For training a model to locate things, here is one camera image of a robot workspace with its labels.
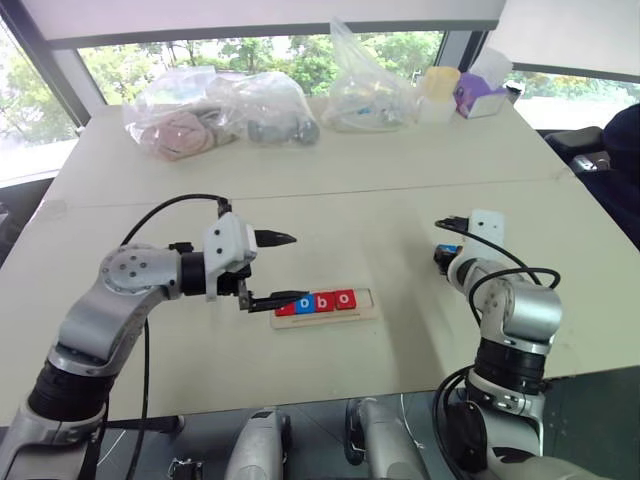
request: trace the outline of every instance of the plastic bag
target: plastic bag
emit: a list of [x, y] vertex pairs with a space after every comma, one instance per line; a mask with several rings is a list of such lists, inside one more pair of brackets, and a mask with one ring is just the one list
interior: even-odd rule
[[409, 82], [382, 68], [337, 19], [331, 21], [331, 40], [340, 75], [329, 91], [323, 122], [347, 132], [397, 130], [414, 123]]
[[220, 105], [205, 90], [216, 78], [213, 67], [170, 70], [123, 107], [125, 129], [147, 152], [177, 160], [232, 141]]
[[217, 77], [207, 87], [236, 135], [267, 145], [312, 145], [320, 130], [300, 85], [282, 72], [259, 73], [237, 81]]

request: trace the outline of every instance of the green foliage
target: green foliage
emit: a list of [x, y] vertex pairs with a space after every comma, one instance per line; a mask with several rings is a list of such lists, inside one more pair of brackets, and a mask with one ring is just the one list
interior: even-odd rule
[[271, 70], [273, 42], [270, 38], [230, 38], [221, 41], [220, 53], [229, 59], [229, 68], [250, 75]]
[[154, 70], [162, 70], [149, 47], [135, 44], [87, 48], [80, 54], [107, 103], [133, 101], [153, 80]]
[[384, 68], [411, 81], [434, 64], [441, 39], [440, 32], [383, 33], [364, 40], [361, 36]]
[[291, 38], [293, 55], [289, 74], [307, 95], [326, 95], [338, 74], [328, 35], [300, 35]]
[[[367, 33], [359, 34], [358, 39], [381, 66], [413, 82], [433, 65], [442, 33]], [[80, 53], [108, 103], [131, 102], [169, 68], [204, 65], [245, 74], [281, 71], [298, 82], [305, 94], [326, 95], [339, 73], [331, 37], [299, 35], [289, 37], [289, 42], [284, 55], [275, 54], [268, 37], [118, 45]], [[5, 56], [2, 48], [0, 56]], [[24, 57], [14, 56], [8, 64], [0, 60], [0, 69], [3, 66], [6, 85], [0, 70], [0, 113], [5, 121], [0, 123], [4, 128], [0, 133], [20, 132], [34, 143], [70, 138], [73, 126], [68, 117]], [[640, 101], [638, 84], [532, 72], [513, 72], [510, 78], [525, 83], [524, 98]]]
[[537, 72], [511, 72], [509, 80], [525, 85], [522, 98], [555, 97], [567, 100], [600, 100], [620, 103], [640, 102], [640, 84], [598, 78], [552, 75]]
[[0, 135], [37, 145], [75, 137], [75, 126], [22, 52], [7, 62], [0, 89]]

